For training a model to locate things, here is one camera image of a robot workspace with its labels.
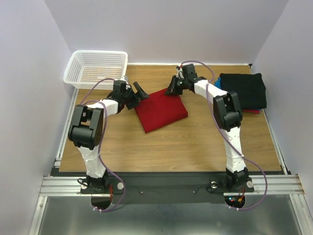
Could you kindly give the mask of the red t-shirt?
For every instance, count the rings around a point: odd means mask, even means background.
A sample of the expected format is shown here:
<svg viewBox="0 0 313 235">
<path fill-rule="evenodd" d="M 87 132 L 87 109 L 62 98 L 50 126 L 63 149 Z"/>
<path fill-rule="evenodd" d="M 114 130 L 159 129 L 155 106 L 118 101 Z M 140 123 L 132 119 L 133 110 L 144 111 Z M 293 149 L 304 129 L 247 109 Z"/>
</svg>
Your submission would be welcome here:
<svg viewBox="0 0 313 235">
<path fill-rule="evenodd" d="M 135 107 L 145 133 L 149 133 L 188 117 L 188 112 L 178 95 L 167 96 L 165 89 L 149 95 Z"/>
</svg>

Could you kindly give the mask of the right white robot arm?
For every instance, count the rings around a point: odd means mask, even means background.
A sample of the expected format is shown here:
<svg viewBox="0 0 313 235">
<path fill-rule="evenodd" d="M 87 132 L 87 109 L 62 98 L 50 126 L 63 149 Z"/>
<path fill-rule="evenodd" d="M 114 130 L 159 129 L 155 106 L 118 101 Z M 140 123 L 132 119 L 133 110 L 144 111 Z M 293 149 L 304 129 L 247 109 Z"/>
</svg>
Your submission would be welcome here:
<svg viewBox="0 0 313 235">
<path fill-rule="evenodd" d="M 243 114 L 238 95 L 224 91 L 206 78 L 198 76 L 194 64 L 186 62 L 177 66 L 177 74 L 172 77 L 165 95 L 181 95 L 183 90 L 192 91 L 207 99 L 212 118 L 224 139 L 225 185 L 228 190 L 236 191 L 243 187 L 249 178 L 240 141 Z"/>
</svg>

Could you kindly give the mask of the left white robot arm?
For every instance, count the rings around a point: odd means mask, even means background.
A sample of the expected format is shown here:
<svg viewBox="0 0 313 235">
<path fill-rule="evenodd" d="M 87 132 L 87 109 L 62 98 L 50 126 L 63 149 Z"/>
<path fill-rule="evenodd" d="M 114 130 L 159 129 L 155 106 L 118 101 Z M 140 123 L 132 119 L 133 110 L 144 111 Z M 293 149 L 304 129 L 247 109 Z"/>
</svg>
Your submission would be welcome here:
<svg viewBox="0 0 313 235">
<path fill-rule="evenodd" d="M 82 101 L 76 105 L 68 130 L 68 139 L 81 153 L 86 178 L 78 183 L 83 190 L 92 193 L 104 193 L 109 186 L 108 170 L 102 163 L 100 148 L 108 123 L 108 116 L 120 113 L 124 107 L 129 110 L 137 107 L 149 95 L 138 82 L 130 85 L 124 80 L 115 80 L 112 91 L 99 101 Z"/>
</svg>

